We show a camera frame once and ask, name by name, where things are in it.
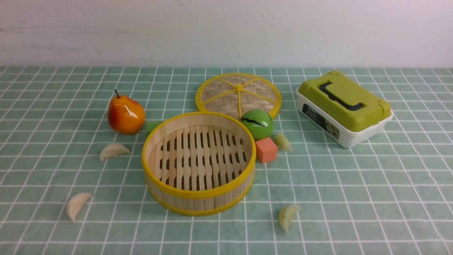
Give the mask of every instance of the woven bamboo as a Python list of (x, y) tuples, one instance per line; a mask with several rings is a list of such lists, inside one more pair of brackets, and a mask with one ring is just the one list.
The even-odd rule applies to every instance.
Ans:
[(160, 124), (142, 154), (149, 190), (184, 215), (219, 213), (248, 192), (255, 143), (239, 121), (220, 113), (186, 113)]
[(197, 91), (200, 111), (223, 113), (240, 119), (243, 113), (262, 109), (275, 118), (281, 95), (269, 81), (251, 74), (223, 74), (203, 83)]

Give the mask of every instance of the green lid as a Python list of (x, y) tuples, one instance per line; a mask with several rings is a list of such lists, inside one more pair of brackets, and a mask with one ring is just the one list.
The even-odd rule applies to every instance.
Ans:
[(299, 93), (352, 132), (359, 132), (390, 117), (390, 104), (339, 71), (306, 80)]

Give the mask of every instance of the yellow spoke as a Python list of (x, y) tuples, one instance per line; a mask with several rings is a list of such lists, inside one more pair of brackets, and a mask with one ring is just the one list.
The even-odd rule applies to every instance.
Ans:
[(212, 98), (210, 98), (210, 99), (204, 101), (203, 104), (204, 104), (204, 103), (208, 103), (208, 102), (210, 102), (210, 101), (212, 101), (212, 100), (214, 100), (214, 99), (216, 99), (216, 98), (219, 98), (219, 97), (221, 97), (221, 96), (223, 96), (223, 95), (225, 95), (225, 94), (231, 93), (231, 92), (233, 92), (233, 91), (236, 91), (236, 90), (235, 90), (235, 89), (232, 89), (232, 90), (228, 90), (228, 91), (222, 92), (222, 93), (220, 93), (220, 94), (218, 94), (218, 95), (215, 95), (215, 96), (213, 96)]
[(271, 102), (273, 102), (273, 103), (276, 103), (275, 100), (272, 100), (272, 99), (270, 99), (270, 98), (267, 98), (267, 97), (264, 97), (264, 96), (255, 94), (255, 93), (253, 93), (253, 92), (251, 92), (251, 91), (248, 91), (248, 90), (241, 90), (241, 91), (243, 91), (243, 92), (245, 92), (245, 93), (249, 93), (249, 94), (254, 95), (254, 96), (256, 96), (256, 97), (262, 98), (262, 99), (264, 99), (264, 100), (267, 100), (267, 101), (271, 101)]
[(239, 119), (242, 117), (242, 103), (241, 103), (241, 93), (237, 92), (237, 112), (239, 113)]
[(219, 82), (223, 82), (223, 83), (225, 83), (225, 84), (227, 84), (227, 85), (229, 85), (229, 86), (231, 86), (231, 87), (233, 87), (233, 88), (236, 88), (235, 85), (231, 84), (231, 83), (228, 82), (228, 81), (224, 81), (224, 80), (222, 80), (222, 79), (220, 79), (220, 78), (217, 78), (216, 80), (218, 80)]
[(244, 84), (242, 85), (242, 87), (245, 87), (245, 86), (249, 85), (250, 83), (252, 83), (252, 82), (254, 82), (254, 81), (256, 81), (256, 80), (258, 80), (258, 79), (253, 79), (253, 80), (251, 80), (251, 81), (248, 81), (248, 82), (244, 83)]

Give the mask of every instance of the green ball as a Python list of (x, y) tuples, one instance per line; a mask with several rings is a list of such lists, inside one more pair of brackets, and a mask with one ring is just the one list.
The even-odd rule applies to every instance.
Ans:
[(274, 131), (270, 115), (263, 110), (253, 109), (241, 117), (241, 123), (250, 131), (255, 141), (268, 138)]

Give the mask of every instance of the green block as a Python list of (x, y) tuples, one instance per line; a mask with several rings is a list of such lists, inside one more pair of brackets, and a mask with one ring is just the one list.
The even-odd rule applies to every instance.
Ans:
[(157, 128), (163, 121), (151, 121), (146, 124), (146, 134), (149, 135), (151, 132)]

